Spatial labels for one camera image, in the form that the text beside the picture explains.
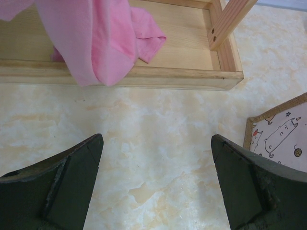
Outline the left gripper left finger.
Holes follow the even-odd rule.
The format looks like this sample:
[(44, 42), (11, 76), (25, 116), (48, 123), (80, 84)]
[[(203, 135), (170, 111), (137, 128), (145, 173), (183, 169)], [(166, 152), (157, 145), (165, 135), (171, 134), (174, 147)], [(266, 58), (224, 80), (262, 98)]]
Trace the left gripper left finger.
[(103, 150), (95, 134), (0, 178), (2, 230), (82, 230)]

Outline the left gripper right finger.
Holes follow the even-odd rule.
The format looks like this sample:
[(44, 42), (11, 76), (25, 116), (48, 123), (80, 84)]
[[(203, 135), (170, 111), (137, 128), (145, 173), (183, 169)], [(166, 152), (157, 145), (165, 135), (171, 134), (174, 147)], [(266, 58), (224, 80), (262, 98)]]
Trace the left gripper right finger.
[(221, 135), (213, 161), (232, 230), (305, 230), (307, 174), (255, 154)]

